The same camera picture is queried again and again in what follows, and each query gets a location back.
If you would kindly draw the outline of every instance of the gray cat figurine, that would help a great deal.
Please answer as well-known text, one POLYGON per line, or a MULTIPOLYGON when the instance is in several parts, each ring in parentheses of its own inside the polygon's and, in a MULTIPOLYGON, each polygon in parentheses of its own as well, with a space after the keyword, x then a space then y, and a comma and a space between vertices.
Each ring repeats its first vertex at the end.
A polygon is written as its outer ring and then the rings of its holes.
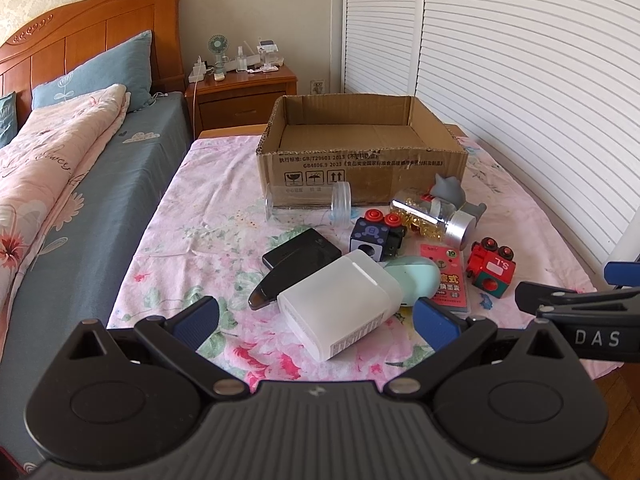
POLYGON ((480 217, 486 211, 486 204, 484 202, 475 205, 466 201, 465 190, 462 189, 460 181, 454 176, 444 178, 436 174, 436 183, 429 193, 447 202, 451 202, 457 209, 475 216, 477 221, 480 220, 480 217))

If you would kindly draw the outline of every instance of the pink card package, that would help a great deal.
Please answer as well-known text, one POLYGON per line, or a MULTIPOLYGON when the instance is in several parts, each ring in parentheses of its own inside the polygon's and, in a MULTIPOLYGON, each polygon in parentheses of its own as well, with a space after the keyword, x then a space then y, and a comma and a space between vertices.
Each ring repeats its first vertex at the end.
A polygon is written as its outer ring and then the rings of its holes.
POLYGON ((420 244, 420 256, 433 260, 440 269, 440 288, 433 301, 455 313, 468 313, 462 252, 450 247, 420 244))

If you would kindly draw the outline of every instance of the wooden floor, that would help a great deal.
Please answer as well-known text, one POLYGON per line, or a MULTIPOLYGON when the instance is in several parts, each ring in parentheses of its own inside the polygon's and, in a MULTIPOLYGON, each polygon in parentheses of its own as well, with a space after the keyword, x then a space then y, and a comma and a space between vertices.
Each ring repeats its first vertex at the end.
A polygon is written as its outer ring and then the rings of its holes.
POLYGON ((612 480, 640 479, 640 411, 616 370, 596 380, 609 407, 609 423, 593 463, 612 480))

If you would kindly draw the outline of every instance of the wooden headboard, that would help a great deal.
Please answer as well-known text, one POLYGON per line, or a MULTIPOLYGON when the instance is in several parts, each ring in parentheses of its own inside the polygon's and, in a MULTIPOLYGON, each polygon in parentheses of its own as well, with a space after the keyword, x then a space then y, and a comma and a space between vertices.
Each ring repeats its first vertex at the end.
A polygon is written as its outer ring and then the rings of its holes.
POLYGON ((82 0, 51 9, 0 46, 0 94, 17 92, 18 124, 31 112, 31 89, 93 56, 153 31, 152 92, 184 91, 179 0, 82 0))

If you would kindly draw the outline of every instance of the red toy train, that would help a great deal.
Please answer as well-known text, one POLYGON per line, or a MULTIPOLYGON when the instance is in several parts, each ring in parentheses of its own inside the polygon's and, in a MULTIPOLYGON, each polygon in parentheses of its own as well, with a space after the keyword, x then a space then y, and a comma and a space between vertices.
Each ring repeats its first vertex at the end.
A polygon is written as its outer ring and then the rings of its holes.
POLYGON ((498 247, 493 238, 474 242, 466 263, 466 275, 485 292, 501 298, 513 279, 516 264, 510 247, 498 247))

